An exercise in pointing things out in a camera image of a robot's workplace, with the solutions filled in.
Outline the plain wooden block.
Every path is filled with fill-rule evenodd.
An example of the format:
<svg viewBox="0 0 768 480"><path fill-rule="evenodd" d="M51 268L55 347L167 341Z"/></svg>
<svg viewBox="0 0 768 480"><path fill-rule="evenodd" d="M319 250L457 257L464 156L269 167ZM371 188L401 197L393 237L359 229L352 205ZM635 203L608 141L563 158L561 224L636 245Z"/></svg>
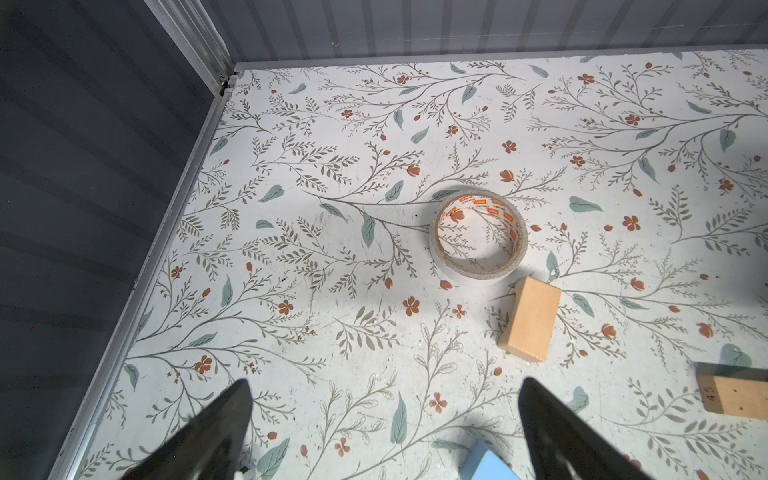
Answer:
<svg viewBox="0 0 768 480"><path fill-rule="evenodd" d="M532 277L518 281L514 308L498 347L528 362L545 362L561 295L557 287Z"/></svg>

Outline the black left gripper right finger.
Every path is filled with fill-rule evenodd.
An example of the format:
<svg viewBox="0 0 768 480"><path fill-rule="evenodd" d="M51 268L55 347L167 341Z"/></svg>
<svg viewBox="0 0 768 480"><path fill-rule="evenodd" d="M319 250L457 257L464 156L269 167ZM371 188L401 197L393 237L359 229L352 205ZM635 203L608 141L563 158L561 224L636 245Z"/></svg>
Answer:
<svg viewBox="0 0 768 480"><path fill-rule="evenodd" d="M648 477L536 379L523 380L518 408L537 479Z"/></svg>

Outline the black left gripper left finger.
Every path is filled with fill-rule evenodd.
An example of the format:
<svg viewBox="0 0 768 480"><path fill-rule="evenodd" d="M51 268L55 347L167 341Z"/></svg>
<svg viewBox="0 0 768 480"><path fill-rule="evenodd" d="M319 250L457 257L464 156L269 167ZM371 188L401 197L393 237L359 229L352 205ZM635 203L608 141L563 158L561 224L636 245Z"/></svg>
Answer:
<svg viewBox="0 0 768 480"><path fill-rule="evenodd" d="M135 480L233 479L252 408L248 381L235 381L123 477Z"/></svg>

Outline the wooden block with holes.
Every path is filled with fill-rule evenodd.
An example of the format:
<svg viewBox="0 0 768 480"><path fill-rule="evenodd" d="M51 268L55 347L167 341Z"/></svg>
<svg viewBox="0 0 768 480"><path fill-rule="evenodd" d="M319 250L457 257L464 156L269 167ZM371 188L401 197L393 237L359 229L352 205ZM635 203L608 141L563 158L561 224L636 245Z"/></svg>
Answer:
<svg viewBox="0 0 768 480"><path fill-rule="evenodd" d="M696 363L695 377L707 412L767 420L767 370Z"/></svg>

